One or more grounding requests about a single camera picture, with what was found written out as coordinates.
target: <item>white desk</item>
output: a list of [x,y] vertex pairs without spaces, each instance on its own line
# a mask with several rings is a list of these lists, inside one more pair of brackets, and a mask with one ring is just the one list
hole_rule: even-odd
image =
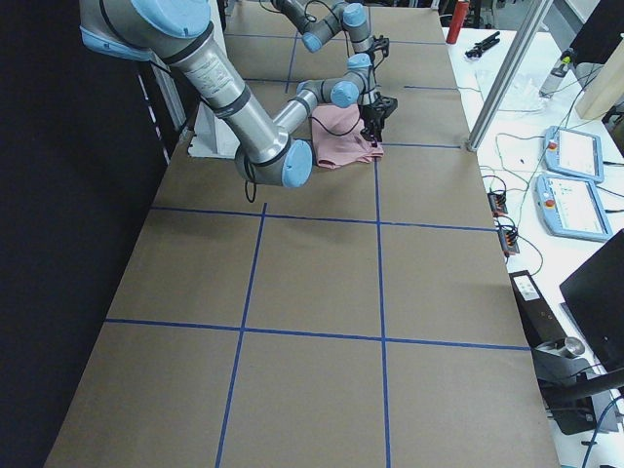
[[[501,31],[500,43],[484,56],[469,60],[464,53],[471,49],[474,43],[484,40],[494,31],[479,29],[462,29],[457,44],[448,46],[448,54],[453,66],[457,86],[462,93],[462,103],[466,112],[468,125],[472,129],[479,112],[483,106],[481,93],[465,88],[480,89],[477,75],[484,73],[495,74],[504,60],[509,46],[514,38],[514,31]],[[548,33],[537,34],[533,43],[526,53],[525,60],[520,67],[518,77],[523,82],[531,83],[537,89],[541,87],[543,80],[548,75],[555,60],[561,51]],[[560,125],[568,113],[571,103],[574,101],[581,88],[575,83],[576,77],[568,73],[563,87],[570,85],[547,103],[543,110],[535,112],[509,112],[499,111],[494,122],[487,132],[486,138],[478,151],[479,162],[482,165],[482,173],[495,174],[505,180],[508,189],[526,189],[524,182],[516,176],[503,170],[504,168],[517,173],[528,180],[533,175],[541,156],[542,140],[519,140],[508,136],[499,136],[498,143],[500,154],[496,150],[495,138],[497,134],[507,133],[518,137],[542,136],[544,131],[553,125]],[[585,121],[578,117],[572,110],[569,117],[569,127],[584,124],[579,130],[598,135],[602,139],[604,159],[606,161],[622,162],[622,156],[613,143],[604,125],[599,120]],[[537,175],[546,172],[543,162],[537,168]],[[601,186],[619,193],[624,192],[624,169],[618,167],[605,167],[605,181]],[[485,184],[489,187],[491,179],[486,179]],[[541,289],[555,315],[559,319],[565,332],[569,335],[578,335],[578,331],[561,309],[563,298],[559,290],[559,284],[569,276],[583,261],[590,257],[602,244],[596,242],[580,241],[554,237],[548,234],[539,218],[535,199],[533,196],[533,184],[526,194],[524,192],[511,191],[507,194],[507,206],[512,217],[517,223],[520,220],[520,234],[531,240],[544,255],[544,264],[541,271],[534,276],[537,286]],[[612,196],[600,191],[600,197],[606,209],[621,209],[624,207],[624,199]],[[610,214],[608,216],[613,232],[624,228],[624,214]],[[520,240],[521,253],[509,259],[509,272],[528,270],[534,272],[539,265],[539,256],[535,250],[523,240]],[[594,357],[588,352],[585,356],[591,364],[595,363]],[[562,464],[580,467],[585,453],[585,446],[581,441],[589,440],[591,433],[576,436],[565,436],[559,431],[557,425],[552,423],[553,437],[557,445],[558,454]],[[592,449],[592,456],[588,466],[597,467],[600,464],[622,466],[624,463],[624,432],[620,430],[615,434],[601,434],[599,444]]]

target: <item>pink cloth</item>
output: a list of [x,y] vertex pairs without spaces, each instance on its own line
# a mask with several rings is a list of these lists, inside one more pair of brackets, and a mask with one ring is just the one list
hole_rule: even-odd
[[[312,116],[319,119],[328,130],[335,134],[343,134],[353,127],[360,113],[356,104],[346,109],[335,105],[320,105],[314,109]],[[360,135],[363,127],[364,124],[360,120],[347,135],[334,136],[312,119],[312,144],[317,164],[322,168],[338,169],[354,162],[370,163],[372,158],[383,156],[381,143],[375,148]]]

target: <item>black monitor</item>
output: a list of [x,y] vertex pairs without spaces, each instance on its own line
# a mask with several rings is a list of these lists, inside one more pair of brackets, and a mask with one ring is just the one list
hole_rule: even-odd
[[624,230],[560,286],[571,318],[607,371],[624,366]]

